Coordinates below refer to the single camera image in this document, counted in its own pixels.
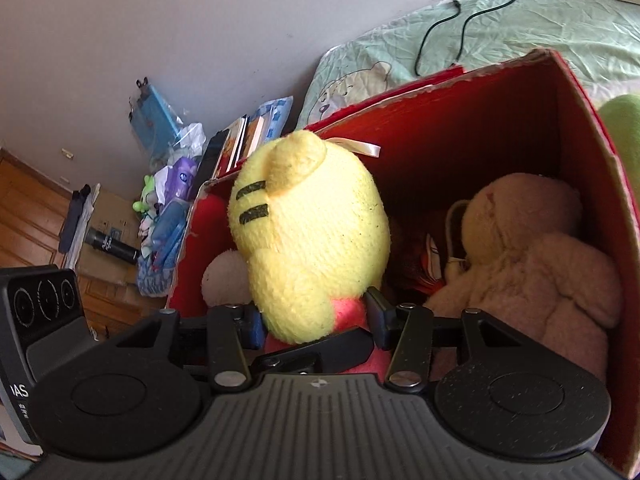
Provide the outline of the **white bunny plush blue ears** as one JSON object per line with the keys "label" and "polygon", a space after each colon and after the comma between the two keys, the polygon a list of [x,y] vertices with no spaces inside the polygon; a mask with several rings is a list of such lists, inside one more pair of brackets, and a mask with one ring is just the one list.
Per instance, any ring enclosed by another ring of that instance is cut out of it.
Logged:
{"label": "white bunny plush blue ears", "polygon": [[209,263],[202,277],[201,292],[210,308],[252,301],[246,262],[237,250],[227,250]]}

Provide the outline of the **yellow bear plush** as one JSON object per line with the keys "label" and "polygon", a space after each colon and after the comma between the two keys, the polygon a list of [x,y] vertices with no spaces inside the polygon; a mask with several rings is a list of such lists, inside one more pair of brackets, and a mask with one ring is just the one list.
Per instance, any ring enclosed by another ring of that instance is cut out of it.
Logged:
{"label": "yellow bear plush", "polygon": [[367,327],[390,222],[374,179],[341,145],[299,130],[263,145],[234,181],[228,223],[269,352]]}

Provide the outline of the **pink teddy bear plush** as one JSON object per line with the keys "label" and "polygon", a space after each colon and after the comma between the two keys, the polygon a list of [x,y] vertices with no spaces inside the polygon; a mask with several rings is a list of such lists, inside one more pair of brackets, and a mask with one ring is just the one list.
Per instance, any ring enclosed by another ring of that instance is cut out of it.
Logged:
{"label": "pink teddy bear plush", "polygon": [[620,319],[613,260],[575,236],[582,204],[568,184],[536,174],[489,183],[462,217],[469,267],[431,296],[434,315],[483,310],[599,379]]}

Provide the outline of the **hanging dark clothes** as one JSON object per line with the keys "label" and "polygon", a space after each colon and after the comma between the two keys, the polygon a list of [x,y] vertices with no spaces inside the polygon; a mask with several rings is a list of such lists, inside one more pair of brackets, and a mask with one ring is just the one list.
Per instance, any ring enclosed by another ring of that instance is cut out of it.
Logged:
{"label": "hanging dark clothes", "polygon": [[58,234],[58,252],[63,255],[62,269],[75,269],[80,256],[94,204],[101,191],[99,183],[85,184],[80,190],[72,192],[66,218]]}

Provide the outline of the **black cylinder bottle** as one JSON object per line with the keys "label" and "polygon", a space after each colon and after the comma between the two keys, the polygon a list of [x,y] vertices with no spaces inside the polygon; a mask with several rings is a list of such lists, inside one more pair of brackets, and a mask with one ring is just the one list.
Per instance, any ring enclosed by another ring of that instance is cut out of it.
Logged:
{"label": "black cylinder bottle", "polygon": [[127,245],[120,240],[115,240],[114,237],[93,228],[88,229],[84,243],[132,266],[137,264],[140,256],[139,249]]}

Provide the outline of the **wooden wardrobe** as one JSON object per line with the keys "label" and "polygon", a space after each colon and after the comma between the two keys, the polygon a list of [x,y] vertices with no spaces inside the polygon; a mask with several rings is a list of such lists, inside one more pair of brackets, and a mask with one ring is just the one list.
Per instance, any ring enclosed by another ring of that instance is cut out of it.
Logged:
{"label": "wooden wardrobe", "polygon": [[[58,233],[66,218],[70,192],[1,152],[1,265],[63,263]],[[163,298],[143,297],[134,285],[116,285],[80,274],[78,287],[89,326],[101,340],[123,332],[160,310]]]}

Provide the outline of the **small green figure toy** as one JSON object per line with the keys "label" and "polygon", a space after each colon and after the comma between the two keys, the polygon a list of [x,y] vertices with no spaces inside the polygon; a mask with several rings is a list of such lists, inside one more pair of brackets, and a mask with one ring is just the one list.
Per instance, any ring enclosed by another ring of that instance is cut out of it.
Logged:
{"label": "small green figure toy", "polygon": [[143,177],[144,185],[140,198],[132,204],[132,209],[137,214],[150,217],[156,216],[157,194],[155,191],[155,179],[150,174]]}

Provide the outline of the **purple white package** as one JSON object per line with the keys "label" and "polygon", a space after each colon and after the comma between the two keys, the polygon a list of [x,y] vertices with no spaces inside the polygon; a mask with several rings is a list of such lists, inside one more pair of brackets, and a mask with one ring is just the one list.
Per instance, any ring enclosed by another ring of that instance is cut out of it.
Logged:
{"label": "purple white package", "polygon": [[158,170],[154,174],[157,203],[168,205],[172,200],[186,200],[197,172],[198,163],[186,156]]}

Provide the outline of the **black smartphone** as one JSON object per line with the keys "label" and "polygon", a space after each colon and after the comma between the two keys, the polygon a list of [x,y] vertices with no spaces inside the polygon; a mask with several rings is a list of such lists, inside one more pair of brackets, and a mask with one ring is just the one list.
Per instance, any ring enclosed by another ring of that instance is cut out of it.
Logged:
{"label": "black smartphone", "polygon": [[198,164],[198,171],[192,181],[189,200],[195,200],[200,187],[213,177],[220,153],[226,143],[228,133],[228,129],[220,130],[209,139],[206,150]]}

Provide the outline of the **red cardboard box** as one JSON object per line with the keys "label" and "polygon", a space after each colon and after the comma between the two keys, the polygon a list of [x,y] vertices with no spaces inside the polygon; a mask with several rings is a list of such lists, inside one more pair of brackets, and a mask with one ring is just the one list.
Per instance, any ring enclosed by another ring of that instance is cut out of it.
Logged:
{"label": "red cardboard box", "polygon": [[565,180],[580,230],[615,261],[622,318],[608,357],[612,412],[594,453],[509,463],[476,452],[416,396],[370,375],[271,378],[228,396],[186,441],[190,479],[617,479],[639,469],[639,213],[614,144],[564,60],[550,50],[431,76],[314,125],[377,145],[367,160],[389,214],[470,196],[505,174]]}

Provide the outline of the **stack of books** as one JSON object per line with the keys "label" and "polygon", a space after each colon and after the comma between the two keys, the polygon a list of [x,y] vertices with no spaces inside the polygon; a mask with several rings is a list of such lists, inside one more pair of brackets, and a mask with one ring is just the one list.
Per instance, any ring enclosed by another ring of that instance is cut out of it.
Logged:
{"label": "stack of books", "polygon": [[262,144],[267,129],[266,114],[242,116],[232,122],[226,129],[227,136],[222,144],[213,178],[219,179],[238,168]]}

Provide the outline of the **green plush toy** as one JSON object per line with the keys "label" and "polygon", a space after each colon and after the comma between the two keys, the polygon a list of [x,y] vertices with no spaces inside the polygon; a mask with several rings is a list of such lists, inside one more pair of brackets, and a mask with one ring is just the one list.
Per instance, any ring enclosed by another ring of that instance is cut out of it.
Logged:
{"label": "green plush toy", "polygon": [[640,176],[640,99],[623,94],[604,103],[598,110],[623,163],[629,183],[639,201]]}

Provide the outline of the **green cartoon bed sheet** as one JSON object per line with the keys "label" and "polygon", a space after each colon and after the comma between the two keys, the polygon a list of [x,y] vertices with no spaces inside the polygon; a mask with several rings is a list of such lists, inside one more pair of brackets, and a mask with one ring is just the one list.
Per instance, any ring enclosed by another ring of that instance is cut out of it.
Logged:
{"label": "green cartoon bed sheet", "polygon": [[476,70],[536,48],[558,51],[598,105],[639,90],[639,8],[618,0],[450,0],[322,56],[299,128],[458,64]]}

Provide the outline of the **blue plastic bag on wall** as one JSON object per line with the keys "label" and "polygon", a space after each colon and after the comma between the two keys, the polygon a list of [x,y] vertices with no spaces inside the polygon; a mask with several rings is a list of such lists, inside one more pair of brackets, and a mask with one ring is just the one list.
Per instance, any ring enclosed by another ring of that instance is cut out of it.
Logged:
{"label": "blue plastic bag on wall", "polygon": [[149,161],[162,159],[180,140],[182,119],[144,77],[136,81],[138,96],[129,101],[128,119]]}

